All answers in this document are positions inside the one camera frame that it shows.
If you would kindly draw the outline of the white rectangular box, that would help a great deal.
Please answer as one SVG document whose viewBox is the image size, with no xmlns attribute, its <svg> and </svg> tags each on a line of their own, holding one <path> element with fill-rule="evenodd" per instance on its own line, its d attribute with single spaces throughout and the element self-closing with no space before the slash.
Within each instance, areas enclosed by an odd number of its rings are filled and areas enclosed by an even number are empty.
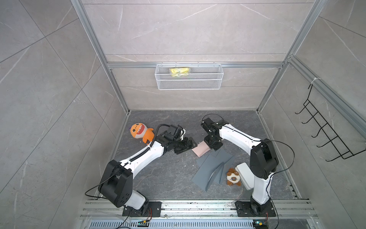
<svg viewBox="0 0 366 229">
<path fill-rule="evenodd" d="M 235 167 L 235 170 L 239 173 L 240 181 L 244 184 L 247 190 L 254 188 L 254 174 L 250 170 L 247 163 L 239 164 Z"/>
</svg>

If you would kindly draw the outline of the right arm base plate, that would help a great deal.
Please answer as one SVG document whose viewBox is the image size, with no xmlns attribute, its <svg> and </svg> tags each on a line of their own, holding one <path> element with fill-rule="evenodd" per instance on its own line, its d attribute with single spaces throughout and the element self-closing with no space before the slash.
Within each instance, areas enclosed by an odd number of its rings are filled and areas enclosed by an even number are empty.
<svg viewBox="0 0 366 229">
<path fill-rule="evenodd" d="M 238 217 L 276 217 L 275 208 L 269 200 L 261 205 L 255 200 L 236 201 L 235 208 Z"/>
</svg>

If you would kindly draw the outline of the orange shark plush toy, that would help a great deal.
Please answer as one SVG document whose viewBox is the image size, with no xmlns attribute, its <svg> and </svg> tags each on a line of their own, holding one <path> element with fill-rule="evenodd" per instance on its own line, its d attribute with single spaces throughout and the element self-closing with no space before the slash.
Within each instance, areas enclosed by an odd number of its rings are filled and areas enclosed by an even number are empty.
<svg viewBox="0 0 366 229">
<path fill-rule="evenodd" d="M 153 128 L 148 128 L 143 123 L 136 123 L 131 126 L 130 133 L 133 138 L 142 139 L 145 144 L 150 144 L 154 139 Z"/>
</svg>

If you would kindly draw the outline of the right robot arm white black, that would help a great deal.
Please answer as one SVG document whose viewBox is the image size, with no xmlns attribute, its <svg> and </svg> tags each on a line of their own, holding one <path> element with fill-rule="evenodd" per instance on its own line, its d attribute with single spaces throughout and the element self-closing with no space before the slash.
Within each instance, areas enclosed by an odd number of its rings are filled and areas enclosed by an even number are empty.
<svg viewBox="0 0 366 229">
<path fill-rule="evenodd" d="M 223 141 L 226 140 L 250 156 L 249 164 L 245 164 L 246 169 L 240 173 L 245 182 L 253 181 L 253 192 L 248 208 L 255 216 L 270 213 L 272 208 L 270 200 L 271 181 L 279 164 L 272 141 L 267 138 L 261 140 L 252 137 L 223 119 L 214 122 L 210 118 L 206 118 L 202 120 L 201 127 L 207 133 L 204 142 L 210 149 L 220 149 L 223 146 Z"/>
</svg>

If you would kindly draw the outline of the pink envelope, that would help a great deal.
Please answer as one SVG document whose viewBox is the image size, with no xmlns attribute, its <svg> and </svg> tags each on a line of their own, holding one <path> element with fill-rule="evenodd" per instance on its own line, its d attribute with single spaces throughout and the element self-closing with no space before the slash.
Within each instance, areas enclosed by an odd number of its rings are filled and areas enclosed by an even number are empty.
<svg viewBox="0 0 366 229">
<path fill-rule="evenodd" d="M 198 156 L 201 157 L 208 151 L 210 151 L 210 147 L 207 145 L 205 141 L 200 142 L 192 151 Z"/>
</svg>

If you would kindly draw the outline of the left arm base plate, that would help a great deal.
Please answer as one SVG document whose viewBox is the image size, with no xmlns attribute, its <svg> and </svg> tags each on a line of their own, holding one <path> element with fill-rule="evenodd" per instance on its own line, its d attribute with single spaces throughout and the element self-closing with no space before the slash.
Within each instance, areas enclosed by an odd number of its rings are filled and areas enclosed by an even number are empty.
<svg viewBox="0 0 366 229">
<path fill-rule="evenodd" d="M 136 210 L 132 207 L 125 207 L 123 210 L 123 216 L 130 217 L 160 217 L 162 210 L 162 202 L 152 201 L 148 204 L 144 204 L 140 209 Z"/>
</svg>

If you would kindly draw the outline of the brown white bear plush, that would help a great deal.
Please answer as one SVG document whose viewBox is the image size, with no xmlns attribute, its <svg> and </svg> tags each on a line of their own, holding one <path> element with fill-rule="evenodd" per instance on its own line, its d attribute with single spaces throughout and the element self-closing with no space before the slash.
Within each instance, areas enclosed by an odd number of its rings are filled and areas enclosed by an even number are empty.
<svg viewBox="0 0 366 229">
<path fill-rule="evenodd" d="M 236 171 L 234 168 L 230 168 L 226 173 L 226 183 L 229 186 L 237 185 L 241 186 L 241 177 L 239 172 Z"/>
</svg>

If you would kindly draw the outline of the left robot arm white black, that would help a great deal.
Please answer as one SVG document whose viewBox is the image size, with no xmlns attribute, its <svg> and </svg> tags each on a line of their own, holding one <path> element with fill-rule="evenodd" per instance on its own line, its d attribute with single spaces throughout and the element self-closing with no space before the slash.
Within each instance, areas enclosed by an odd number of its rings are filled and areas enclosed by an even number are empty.
<svg viewBox="0 0 366 229">
<path fill-rule="evenodd" d="M 165 153 L 173 151 L 178 155 L 195 147 L 196 142 L 185 136 L 185 129 L 180 125 L 160 124 L 145 148 L 127 159 L 111 160 L 107 164 L 97 189 L 115 207 L 130 207 L 144 215 L 149 209 L 149 200 L 133 190 L 133 179 Z"/>
</svg>

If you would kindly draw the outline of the yellow packet in basket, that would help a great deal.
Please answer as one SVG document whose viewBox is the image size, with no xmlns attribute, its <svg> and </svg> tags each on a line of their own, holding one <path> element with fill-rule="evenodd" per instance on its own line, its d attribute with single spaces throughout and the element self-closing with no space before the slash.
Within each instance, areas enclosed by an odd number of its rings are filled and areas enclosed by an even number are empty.
<svg viewBox="0 0 366 229">
<path fill-rule="evenodd" d="M 176 67 L 170 68 L 169 72 L 172 77 L 184 77 L 190 74 L 191 69 L 189 67 Z"/>
</svg>

